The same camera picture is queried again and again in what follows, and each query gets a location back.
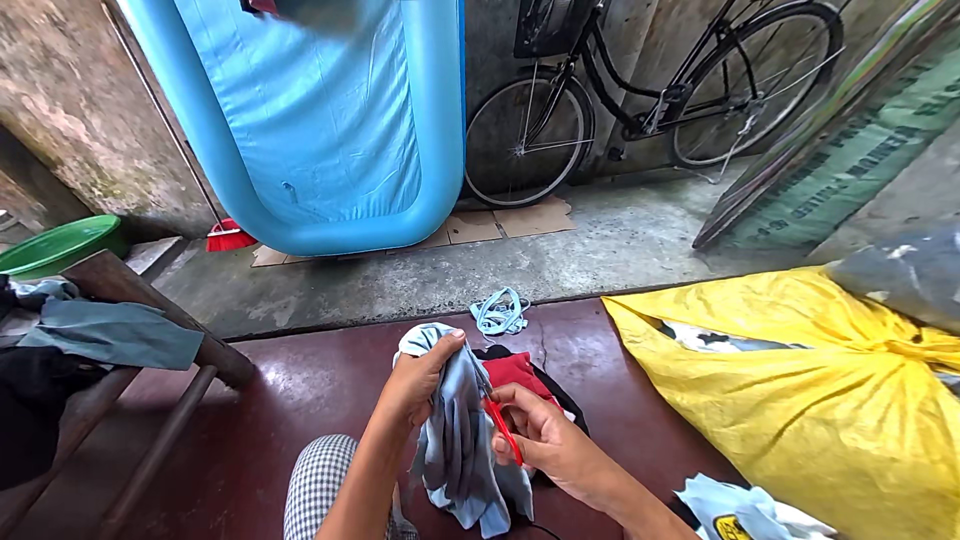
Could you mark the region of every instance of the blue inflatable pool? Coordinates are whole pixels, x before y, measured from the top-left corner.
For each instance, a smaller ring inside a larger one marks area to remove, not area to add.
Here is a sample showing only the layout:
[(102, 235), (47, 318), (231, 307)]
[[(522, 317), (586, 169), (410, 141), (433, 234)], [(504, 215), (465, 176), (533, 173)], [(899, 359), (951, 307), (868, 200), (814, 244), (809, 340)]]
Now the blue inflatable pool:
[(415, 244), (464, 169), (462, 0), (119, 0), (227, 212), (280, 252)]

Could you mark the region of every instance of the dark red painted floor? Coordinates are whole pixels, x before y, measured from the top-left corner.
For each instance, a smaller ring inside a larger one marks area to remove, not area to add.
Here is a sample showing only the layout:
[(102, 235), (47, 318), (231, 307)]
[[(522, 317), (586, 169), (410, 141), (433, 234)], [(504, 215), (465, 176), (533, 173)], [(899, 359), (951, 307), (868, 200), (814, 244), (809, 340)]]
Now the dark red painted floor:
[[(532, 307), (527, 330), (496, 338), (530, 351), (580, 405), (597, 444), (657, 497), (698, 472), (742, 482), (731, 464), (660, 397), (620, 346), (599, 299)], [(486, 347), (468, 315), (441, 317)], [(334, 432), (359, 438), (390, 375), (396, 343), (416, 322), (249, 341), (236, 347), (260, 377), (241, 392), (207, 392), (134, 515), (125, 539), (273, 540), (282, 537), (287, 480), (300, 449)], [(32, 511), (15, 538), (82, 538), (150, 444), (190, 375), (142, 374)], [(412, 457), (416, 434), (407, 454)], [(405, 514), (424, 540), (480, 538), (430, 505), (398, 471)], [(619, 539), (620, 527), (557, 488), (535, 490), (537, 522), (564, 540)], [(545, 538), (518, 528), (507, 538)]]

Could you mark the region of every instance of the bicycle tire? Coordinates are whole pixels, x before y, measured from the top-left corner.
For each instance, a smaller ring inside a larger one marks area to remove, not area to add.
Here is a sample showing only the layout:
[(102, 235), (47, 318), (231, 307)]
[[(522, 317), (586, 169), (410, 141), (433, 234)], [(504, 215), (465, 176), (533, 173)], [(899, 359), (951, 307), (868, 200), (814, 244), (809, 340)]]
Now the bicycle tire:
[[(790, 105), (791, 111), (789, 113), (784, 114), (768, 128), (766, 128), (763, 136), (757, 137), (753, 141), (750, 141), (749, 144), (746, 144), (736, 152), (733, 152), (731, 157), (740, 155), (749, 150), (761, 140), (767, 138), (767, 136), (774, 132), (777, 127), (782, 125), (783, 122), (795, 117), (799, 110), (803, 110), (802, 105), (813, 92), (813, 90), (829, 82), (833, 67), (837, 62), (836, 56), (833, 55), (836, 55), (837, 51), (839, 51), (843, 46), (844, 40), (843, 21), (840, 19), (838, 11), (827, 4), (813, 2), (810, 0), (798, 0), (796, 2), (777, 6), (772, 10), (759, 14), (752, 21), (737, 28), (735, 34), (725, 37), (716, 46), (716, 48), (713, 49), (713, 51), (711, 51), (707, 57), (698, 63), (690, 72), (686, 82), (692, 85), (691, 90), (686, 94), (682, 101), (670, 104), (667, 107), (663, 115), (663, 121), (671, 122), (681, 118), (681, 116), (684, 114), (687, 103), (696, 92), (697, 87), (704, 81), (706, 76), (720, 61), (725, 59), (730, 52), (736, 49), (737, 43), (744, 41), (747, 37), (756, 34), (764, 28), (783, 21), (783, 19), (798, 15), (813, 16), (821, 19), (824, 22), (824, 26), (828, 33), (828, 47), (826, 53), (824, 54), (824, 58), (830, 60), (824, 62), (820, 67), (817, 68), (817, 73), (813, 76), (813, 83), (803, 92), (799, 99), (796, 99), (796, 101)], [(727, 158), (729, 152), (707, 162), (695, 162), (685, 159), (677, 148), (677, 130), (681, 127), (682, 126), (675, 126), (666, 132), (665, 143), (667, 155), (673, 164), (687, 168), (704, 168), (713, 166)]]
[[(541, 66), (539, 68), (539, 71), (537, 73), (537, 78), (535, 81), (549, 83), (554, 79), (556, 74), (557, 72), (555, 70), (544, 68)], [(534, 80), (534, 78), (530, 76), (518, 77), (498, 87), (491, 93), (489, 93), (480, 103), (480, 106), (477, 108), (477, 110), (470, 116), (469, 122), (467, 123), (467, 144), (469, 144), (470, 128), (473, 126), (473, 123), (483, 113), (483, 111), (485, 110), (485, 108), (490, 102), (492, 102), (494, 99), (500, 96), (503, 92), (514, 87), (515, 85), (520, 83), (530, 84), (532, 80)], [(553, 182), (551, 182), (548, 186), (544, 188), (542, 192), (537, 193), (536, 196), (529, 199), (525, 199), (521, 203), (512, 204), (504, 201), (497, 201), (489, 194), (484, 193), (482, 189), (474, 185), (468, 173), (469, 163), (465, 163), (464, 185), (467, 187), (467, 190), (469, 191), (470, 195), (474, 199), (476, 199), (477, 201), (483, 203), (484, 205), (492, 209), (520, 209), (520, 208), (530, 207), (542, 201), (543, 199), (547, 198), (548, 196), (550, 196), (551, 193), (556, 191), (557, 188), (560, 187), (564, 182), (567, 182), (580, 169), (580, 166), (583, 164), (584, 160), (589, 155), (590, 149), (593, 146), (592, 140), (595, 135), (594, 133), (595, 115), (593, 112), (593, 104), (590, 102), (590, 98), (587, 95), (587, 91), (584, 89), (583, 84), (580, 83), (580, 81), (578, 81), (574, 77), (570, 77), (567, 80), (566, 86), (564, 88), (564, 92), (569, 92), (570, 97), (576, 102), (577, 106), (583, 112), (583, 134), (581, 136), (589, 137), (590, 142), (585, 142), (583, 144), (577, 145), (578, 154), (572, 161), (572, 164), (566, 168), (562, 177), (559, 178), (558, 180), (554, 180)]]

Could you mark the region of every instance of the green basin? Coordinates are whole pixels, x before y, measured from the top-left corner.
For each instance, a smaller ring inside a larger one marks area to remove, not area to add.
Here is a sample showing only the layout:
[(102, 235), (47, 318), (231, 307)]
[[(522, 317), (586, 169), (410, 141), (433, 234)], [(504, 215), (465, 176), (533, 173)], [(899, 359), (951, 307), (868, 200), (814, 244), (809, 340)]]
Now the green basin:
[(124, 258), (130, 246), (119, 227), (120, 218), (115, 215), (95, 215), (60, 225), (0, 253), (0, 274), (9, 274), (15, 280), (56, 276), (102, 249)]

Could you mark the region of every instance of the yellow sack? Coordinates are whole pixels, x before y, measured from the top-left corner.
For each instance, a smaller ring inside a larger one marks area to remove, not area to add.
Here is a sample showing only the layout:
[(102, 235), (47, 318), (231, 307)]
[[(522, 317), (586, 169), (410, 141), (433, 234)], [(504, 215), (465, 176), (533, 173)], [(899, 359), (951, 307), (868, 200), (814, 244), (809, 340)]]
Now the yellow sack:
[[(960, 540), (960, 338), (818, 268), (603, 299), (662, 396), (775, 499), (852, 540)], [(697, 353), (660, 319), (811, 350)]]

